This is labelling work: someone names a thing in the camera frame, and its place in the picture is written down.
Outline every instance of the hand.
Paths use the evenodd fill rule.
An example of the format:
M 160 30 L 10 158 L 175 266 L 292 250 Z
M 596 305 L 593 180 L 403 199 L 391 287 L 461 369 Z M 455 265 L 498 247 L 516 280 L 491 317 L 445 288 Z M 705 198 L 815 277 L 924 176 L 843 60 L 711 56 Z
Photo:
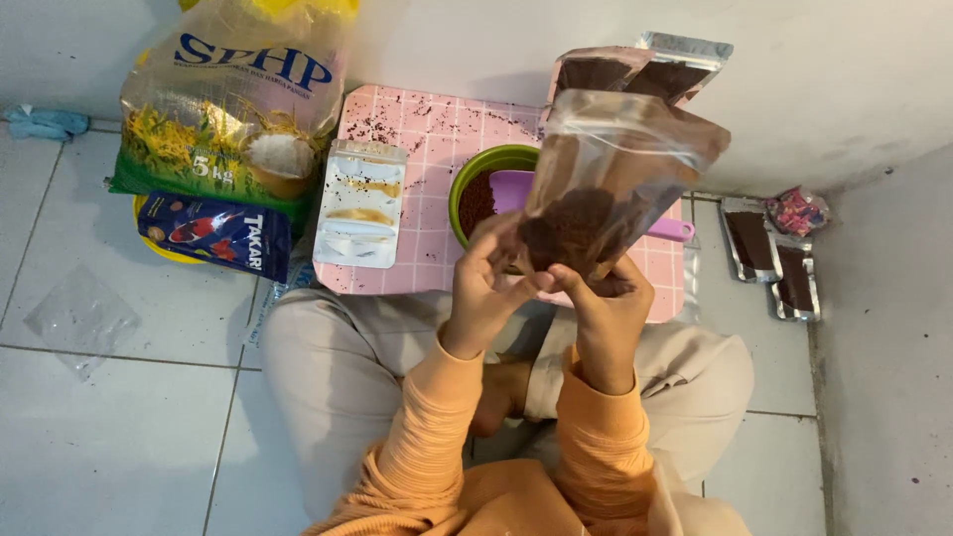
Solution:
M 549 267 L 556 289 L 576 306 L 576 348 L 585 380 L 607 395 L 624 395 L 635 387 L 632 359 L 649 316 L 655 288 L 627 255 L 592 287 L 562 264 Z
M 456 262 L 454 303 L 440 338 L 455 358 L 470 360 L 486 350 L 520 305 L 553 285 L 552 275 L 537 272 L 504 288 L 503 270 L 517 253 L 518 220 L 519 214 L 503 214 L 482 221 Z

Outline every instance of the colorful packet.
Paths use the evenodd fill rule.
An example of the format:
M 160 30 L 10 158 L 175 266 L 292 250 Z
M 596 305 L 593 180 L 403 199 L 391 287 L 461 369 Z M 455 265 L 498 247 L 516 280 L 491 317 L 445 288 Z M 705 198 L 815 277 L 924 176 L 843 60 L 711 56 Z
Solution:
M 154 192 L 137 218 L 160 248 L 279 283 L 288 279 L 291 223 L 276 210 Z

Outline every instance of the blue cloth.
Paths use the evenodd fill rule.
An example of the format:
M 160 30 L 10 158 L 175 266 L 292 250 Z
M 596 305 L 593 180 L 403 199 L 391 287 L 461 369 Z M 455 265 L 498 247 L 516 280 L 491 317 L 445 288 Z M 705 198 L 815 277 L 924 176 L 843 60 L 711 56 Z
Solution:
M 28 105 L 10 108 L 4 112 L 4 117 L 10 122 L 8 129 L 13 139 L 36 136 L 66 141 L 90 127 L 90 119 L 81 113 L 43 110 Z

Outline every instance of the purple scoop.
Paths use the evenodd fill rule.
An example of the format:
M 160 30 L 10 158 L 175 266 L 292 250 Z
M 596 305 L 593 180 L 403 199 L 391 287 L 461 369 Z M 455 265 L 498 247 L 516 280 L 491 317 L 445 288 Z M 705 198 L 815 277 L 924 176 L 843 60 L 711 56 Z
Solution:
M 497 214 L 523 210 L 526 197 L 533 190 L 533 172 L 499 171 L 490 174 L 493 189 L 493 208 Z M 687 242 L 695 235 L 695 226 L 687 221 L 661 217 L 652 224 L 649 237 L 663 238 L 674 242 Z

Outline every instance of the pink grid mat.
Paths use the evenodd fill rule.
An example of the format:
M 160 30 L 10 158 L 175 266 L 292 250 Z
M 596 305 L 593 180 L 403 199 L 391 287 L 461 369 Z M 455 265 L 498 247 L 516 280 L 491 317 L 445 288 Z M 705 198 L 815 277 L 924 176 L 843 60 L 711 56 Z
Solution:
M 540 110 L 453 96 L 363 86 L 348 95 L 338 135 L 375 140 L 410 153 L 396 264 L 386 270 L 316 263 L 318 280 L 339 294 L 407 294 L 451 290 L 463 249 L 450 229 L 447 198 L 456 172 L 497 145 L 539 146 Z M 666 217 L 681 219 L 681 203 Z M 684 299 L 681 244 L 643 237 L 629 256 L 656 287 L 649 321 L 679 313 Z M 568 305 L 564 294 L 546 301 Z

